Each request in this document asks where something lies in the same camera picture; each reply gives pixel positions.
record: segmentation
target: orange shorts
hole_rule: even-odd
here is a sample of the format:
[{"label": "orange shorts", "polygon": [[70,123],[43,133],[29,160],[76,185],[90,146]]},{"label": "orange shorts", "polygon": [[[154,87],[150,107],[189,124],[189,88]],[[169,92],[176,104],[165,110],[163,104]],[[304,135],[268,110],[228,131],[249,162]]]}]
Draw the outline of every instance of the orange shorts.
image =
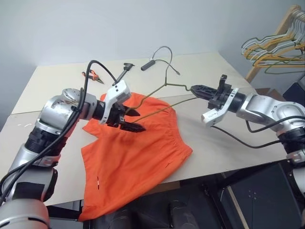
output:
[{"label": "orange shorts", "polygon": [[[124,105],[133,107],[143,95],[132,93]],[[168,104],[149,97],[137,109],[141,115]],[[125,117],[132,122],[139,117]],[[98,139],[81,149],[86,169],[84,207],[79,220],[111,213],[171,175],[192,149],[182,141],[176,112],[168,108],[138,122],[146,131],[132,133],[90,120],[83,128]]]}]

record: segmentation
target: white table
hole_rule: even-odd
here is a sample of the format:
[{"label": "white table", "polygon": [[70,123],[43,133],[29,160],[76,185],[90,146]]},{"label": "white table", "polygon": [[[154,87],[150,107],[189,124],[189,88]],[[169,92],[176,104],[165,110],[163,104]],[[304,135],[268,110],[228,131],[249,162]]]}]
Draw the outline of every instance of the white table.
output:
[{"label": "white table", "polygon": [[[114,75],[119,75],[122,71],[123,62],[132,62],[137,65],[126,74],[124,79],[132,91],[147,94],[163,81],[166,65],[157,63],[147,72],[142,72],[139,68],[146,61],[146,59],[124,60],[105,62],[104,64]],[[229,77],[228,83],[232,84],[233,87],[242,87],[244,92],[253,92],[250,85],[217,53],[177,56],[174,58],[173,65],[181,72],[181,76],[169,74],[171,83],[186,83],[188,86],[205,84],[217,87],[220,75],[225,73]],[[45,102],[52,96],[60,94],[63,88],[80,88],[83,84],[80,72],[84,71],[85,66],[86,64],[69,64],[40,66],[36,69],[15,106],[13,114],[8,118],[0,133],[1,177],[8,171],[20,145],[27,140],[39,110]],[[99,70],[98,67],[95,67],[94,70],[102,76],[102,79],[107,79],[107,84],[112,84],[102,70]],[[54,83],[60,78],[62,78],[61,84]],[[90,81],[88,92],[99,97],[106,89],[106,86]],[[168,87],[160,91],[157,97],[163,97],[164,101],[174,104],[194,96],[180,88]],[[164,182],[250,167],[285,158],[286,153],[279,144],[263,149],[250,149],[222,132],[215,129],[205,129],[200,123],[200,115],[208,110],[205,100],[191,100],[174,108],[177,112],[182,139],[193,149],[193,154]],[[56,167],[59,177],[55,192],[46,205],[83,198],[85,170],[81,157],[81,147],[95,140],[95,137],[81,129],[86,123],[87,121],[81,120],[77,124],[67,145],[61,152],[60,163]],[[218,126],[252,145],[276,140],[275,133],[271,130],[259,134],[249,133],[244,120],[231,113],[227,114]]]}]

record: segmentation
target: black cable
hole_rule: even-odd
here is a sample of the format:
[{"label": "black cable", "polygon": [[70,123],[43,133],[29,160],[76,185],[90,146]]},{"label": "black cable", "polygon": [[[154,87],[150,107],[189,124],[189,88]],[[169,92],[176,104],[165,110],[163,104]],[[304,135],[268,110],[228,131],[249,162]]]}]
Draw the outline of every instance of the black cable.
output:
[{"label": "black cable", "polygon": [[251,133],[257,133],[257,132],[260,132],[260,131],[269,129],[270,127],[275,126],[275,125],[277,125],[277,124],[279,124],[279,123],[281,123],[281,122],[283,122],[283,121],[286,121],[286,120],[289,120],[289,119],[293,119],[293,118],[305,120],[305,117],[304,117],[304,116],[299,116],[299,115],[290,116],[290,117],[282,118],[282,119],[280,119],[280,120],[278,120],[278,121],[276,121],[276,122],[274,122],[274,123],[271,123],[271,124],[269,124],[269,125],[266,125],[266,126],[260,128],[260,129],[257,129],[257,130],[252,130],[251,127],[250,127],[250,124],[249,124],[249,122],[248,122],[247,120],[246,120],[246,125],[247,125],[248,130],[249,130]]},{"label": "black cable", "polygon": [[236,141],[238,141],[239,143],[249,147],[249,148],[252,148],[252,149],[260,149],[260,148],[264,148],[264,147],[267,147],[267,146],[271,146],[271,145],[274,145],[274,144],[277,144],[277,143],[280,143],[281,141],[280,140],[276,140],[276,141],[273,141],[273,142],[269,142],[269,143],[266,143],[266,144],[263,144],[263,145],[260,145],[260,146],[251,146],[245,142],[243,142],[242,140],[240,140],[239,138],[235,137],[234,135],[232,135],[231,133],[217,127],[217,126],[211,126],[211,128],[215,128],[217,130],[220,130],[222,132],[224,132],[225,134],[229,135],[230,137],[234,138]]},{"label": "black cable", "polygon": [[112,79],[116,81],[115,77],[112,75],[112,73],[100,62],[98,61],[90,61],[88,66],[87,66],[87,71],[86,71],[86,77],[85,77],[85,83],[84,83],[84,89],[81,88],[80,90],[80,102],[78,103],[78,106],[76,109],[73,110],[68,122],[66,123],[65,127],[63,128],[63,131],[61,132],[60,135],[58,135],[58,137],[50,144],[48,145],[46,148],[44,148],[36,157],[34,157],[31,161],[27,162],[26,164],[23,164],[15,169],[13,169],[12,171],[10,171],[7,175],[4,176],[4,178],[1,180],[0,184],[0,189],[2,189],[2,185],[4,183],[4,181],[13,173],[17,172],[18,170],[19,173],[16,174],[14,176],[14,178],[10,181],[10,183],[7,185],[6,189],[3,191],[1,197],[0,197],[0,206],[2,205],[2,203],[5,201],[6,196],[10,193],[11,189],[13,188],[15,182],[20,178],[20,176],[30,167],[32,166],[35,161],[39,160],[40,158],[44,157],[49,150],[51,150],[53,148],[53,146],[55,146],[57,143],[59,143],[65,136],[66,134],[70,131],[70,129],[75,125],[75,123],[77,122],[81,111],[83,109],[84,103],[85,103],[85,99],[86,99],[86,94],[87,94],[87,87],[88,87],[88,80],[89,80],[89,72],[90,72],[90,68],[91,65],[93,63],[97,63],[99,66],[101,66],[104,70],[106,70],[106,72],[112,77]]},{"label": "black cable", "polygon": [[[157,59],[157,60],[155,60],[155,61],[162,61],[162,62],[164,62],[164,63],[169,64],[167,61],[161,60],[161,59]],[[177,73],[177,75],[180,75],[180,72],[178,72],[171,64],[170,64],[170,67]]]}]

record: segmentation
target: wire cutter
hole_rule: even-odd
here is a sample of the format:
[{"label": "wire cutter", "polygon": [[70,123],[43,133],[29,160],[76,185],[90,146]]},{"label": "wire cutter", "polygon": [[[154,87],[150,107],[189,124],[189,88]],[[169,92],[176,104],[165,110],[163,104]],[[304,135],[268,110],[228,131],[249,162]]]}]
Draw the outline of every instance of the wire cutter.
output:
[{"label": "wire cutter", "polygon": [[92,79],[92,80],[97,81],[97,82],[99,82],[99,83],[105,84],[105,83],[99,78],[99,75],[97,75],[97,74],[95,73],[94,70],[90,70],[89,79]]}]

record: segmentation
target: hanger rack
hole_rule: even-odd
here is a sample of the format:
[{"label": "hanger rack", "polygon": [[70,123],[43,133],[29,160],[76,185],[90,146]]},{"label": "hanger rack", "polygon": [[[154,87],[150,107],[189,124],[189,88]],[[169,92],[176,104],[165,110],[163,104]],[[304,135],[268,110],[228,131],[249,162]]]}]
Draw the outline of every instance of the hanger rack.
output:
[{"label": "hanger rack", "polygon": [[[301,10],[301,7],[299,5],[293,5],[290,7],[286,15],[284,16],[282,22],[278,26],[277,30],[275,31],[274,35],[280,35],[283,33],[286,33],[289,27],[291,26],[292,19],[295,18],[295,16],[299,13],[304,13],[301,17],[298,17],[298,19],[302,22],[305,22],[305,12]],[[270,45],[267,50],[272,50],[277,46],[277,43]],[[261,70],[261,67],[252,67],[252,69],[249,71],[245,79],[250,83],[254,77],[258,74],[258,72]]]}]

